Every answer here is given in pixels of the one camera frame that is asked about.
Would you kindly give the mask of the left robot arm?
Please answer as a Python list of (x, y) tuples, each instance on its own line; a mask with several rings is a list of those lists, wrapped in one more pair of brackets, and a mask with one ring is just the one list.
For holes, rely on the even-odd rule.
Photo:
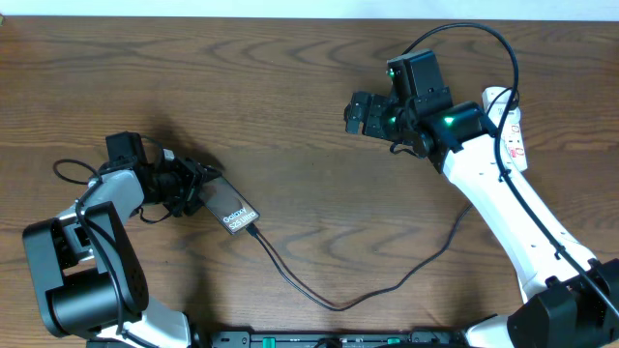
[(89, 347), (209, 347), (211, 337), (183, 311), (150, 296), (125, 226), (145, 207), (191, 216), (203, 185), (221, 172), (160, 146), (149, 161), (136, 132), (106, 138), (108, 160), (85, 192), (56, 217), (26, 227), (22, 241), (39, 311), (54, 336)]

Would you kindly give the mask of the white power strip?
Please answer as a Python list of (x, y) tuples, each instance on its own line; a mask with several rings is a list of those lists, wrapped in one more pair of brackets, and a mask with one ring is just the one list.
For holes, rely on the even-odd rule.
[[(501, 86), (487, 87), (482, 93), (484, 110), (489, 119), (499, 125), (503, 111), (507, 106), (511, 89)], [(502, 141), (509, 154), (510, 162), (522, 172), (528, 168), (522, 132), (520, 127), (521, 110), (519, 108), (519, 93), (509, 107), (508, 117), (502, 130)]]

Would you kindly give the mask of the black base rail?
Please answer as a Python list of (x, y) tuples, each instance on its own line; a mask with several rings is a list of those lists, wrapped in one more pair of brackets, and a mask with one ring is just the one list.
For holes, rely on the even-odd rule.
[(469, 347), (461, 333), (420, 330), (411, 333), (251, 333), (227, 331), (195, 338), (191, 347), (208, 348), (370, 348)]

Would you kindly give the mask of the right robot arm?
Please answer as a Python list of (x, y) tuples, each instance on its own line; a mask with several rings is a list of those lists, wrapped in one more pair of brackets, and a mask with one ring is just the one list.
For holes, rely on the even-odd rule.
[(353, 94), (346, 130), (429, 159), (472, 203), (512, 262), (523, 305), (462, 332), (471, 347), (601, 347), (618, 339), (618, 262), (601, 263), (558, 221), (474, 101), (454, 104), (429, 50), (388, 63), (389, 96)]

